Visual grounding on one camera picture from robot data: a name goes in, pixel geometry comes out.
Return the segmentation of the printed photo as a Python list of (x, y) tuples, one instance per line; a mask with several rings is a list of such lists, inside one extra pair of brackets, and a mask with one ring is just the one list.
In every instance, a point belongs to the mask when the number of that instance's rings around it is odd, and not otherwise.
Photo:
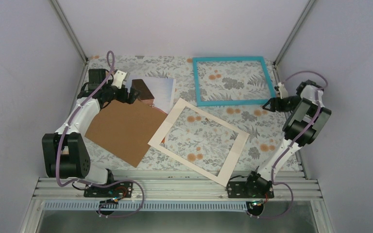
[(140, 92), (137, 99), (148, 106), (168, 114), (173, 107), (176, 80), (149, 76), (130, 75), (126, 81), (128, 88)]

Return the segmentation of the brown backing board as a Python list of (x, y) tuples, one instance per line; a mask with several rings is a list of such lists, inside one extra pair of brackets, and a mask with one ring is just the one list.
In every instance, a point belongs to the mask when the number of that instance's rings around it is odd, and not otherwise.
[(132, 104), (114, 100), (94, 117), (85, 137), (137, 167), (166, 117), (166, 113), (139, 100)]

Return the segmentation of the cream mat board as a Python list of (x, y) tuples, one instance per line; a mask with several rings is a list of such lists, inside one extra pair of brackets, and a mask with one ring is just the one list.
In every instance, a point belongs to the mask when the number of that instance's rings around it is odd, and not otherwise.
[(148, 144), (208, 179), (226, 186), (249, 134), (178, 99)]

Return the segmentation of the teal wooden picture frame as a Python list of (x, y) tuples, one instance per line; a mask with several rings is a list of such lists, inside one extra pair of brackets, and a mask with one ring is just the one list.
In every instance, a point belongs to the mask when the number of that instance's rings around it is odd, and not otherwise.
[(276, 97), (262, 56), (194, 57), (198, 106), (262, 105)]

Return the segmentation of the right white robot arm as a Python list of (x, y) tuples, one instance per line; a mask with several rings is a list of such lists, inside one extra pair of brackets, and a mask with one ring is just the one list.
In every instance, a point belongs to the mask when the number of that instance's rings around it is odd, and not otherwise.
[(294, 96), (271, 98), (262, 106), (270, 112), (289, 112), (290, 116), (274, 155), (247, 177), (243, 190), (248, 197), (265, 196), (276, 184), (274, 179), (288, 158), (317, 138), (332, 114), (323, 104), (323, 91), (322, 86), (307, 80), (297, 87)]

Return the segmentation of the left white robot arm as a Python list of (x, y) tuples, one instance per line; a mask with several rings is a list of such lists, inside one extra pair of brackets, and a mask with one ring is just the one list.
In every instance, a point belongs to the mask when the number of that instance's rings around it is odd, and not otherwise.
[(115, 192), (111, 171), (91, 164), (83, 136), (94, 117), (112, 101), (135, 102), (140, 92), (126, 87), (128, 76), (121, 70), (90, 69), (67, 120), (54, 133), (42, 137), (46, 174), (55, 178), (60, 187), (83, 183), (96, 187), (105, 197)]

